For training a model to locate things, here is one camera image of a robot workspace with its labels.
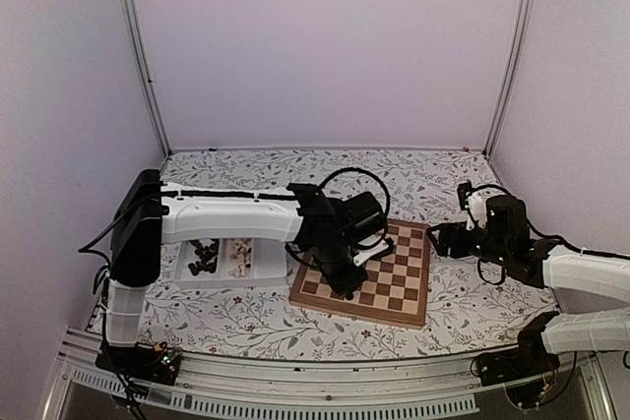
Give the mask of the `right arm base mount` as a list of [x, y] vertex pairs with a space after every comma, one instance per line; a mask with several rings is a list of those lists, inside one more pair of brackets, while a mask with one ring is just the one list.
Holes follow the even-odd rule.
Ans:
[[557, 354], [547, 352], [541, 334], [558, 315], [559, 312], [551, 311], [536, 316], [518, 333], [515, 348], [477, 355], [470, 364], [471, 374], [480, 379], [483, 387], [550, 374], [549, 381], [538, 380], [507, 389], [508, 399], [516, 407], [531, 409], [542, 406], [561, 364]]

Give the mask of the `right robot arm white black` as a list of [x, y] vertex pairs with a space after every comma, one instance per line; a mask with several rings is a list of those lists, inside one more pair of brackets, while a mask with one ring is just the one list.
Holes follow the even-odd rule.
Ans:
[[[465, 221], [429, 227], [427, 237], [441, 257], [475, 257], [536, 288], [570, 289], [629, 302], [629, 257], [577, 248], [558, 236], [535, 239], [525, 203], [511, 195], [460, 199]], [[530, 376], [547, 354], [628, 351], [629, 308], [585, 314], [545, 313], [519, 333], [509, 368]]]

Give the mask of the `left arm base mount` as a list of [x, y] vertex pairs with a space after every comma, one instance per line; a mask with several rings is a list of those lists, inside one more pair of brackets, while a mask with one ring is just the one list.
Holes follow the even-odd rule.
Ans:
[[153, 346], [114, 347], [101, 343], [95, 365], [113, 373], [124, 382], [140, 380], [174, 386], [181, 364], [182, 350], [165, 341]]

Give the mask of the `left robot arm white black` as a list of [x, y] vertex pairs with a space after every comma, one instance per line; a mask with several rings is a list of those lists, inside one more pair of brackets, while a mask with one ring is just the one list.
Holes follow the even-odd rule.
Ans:
[[271, 190], [216, 190], [160, 180], [142, 171], [115, 214], [104, 338], [109, 360], [126, 375], [146, 367], [137, 346], [147, 288], [160, 274], [164, 244], [203, 239], [269, 240], [308, 252], [334, 293], [349, 297], [367, 278], [364, 264], [388, 255], [388, 205], [369, 192], [328, 197], [322, 184]]

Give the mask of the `white plastic compartment tray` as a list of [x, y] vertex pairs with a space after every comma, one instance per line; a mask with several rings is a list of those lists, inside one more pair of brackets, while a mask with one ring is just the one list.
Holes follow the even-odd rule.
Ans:
[[228, 289], [287, 282], [284, 244], [263, 239], [197, 239], [183, 242], [174, 282], [187, 289]]

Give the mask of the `wooden chess board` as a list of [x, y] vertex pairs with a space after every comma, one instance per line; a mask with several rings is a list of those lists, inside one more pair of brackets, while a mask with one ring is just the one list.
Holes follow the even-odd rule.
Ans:
[[289, 292], [294, 307], [360, 321], [419, 330], [426, 323], [430, 242], [427, 224], [391, 219], [394, 250], [364, 264], [368, 279], [350, 300], [333, 292], [324, 276], [298, 270]]

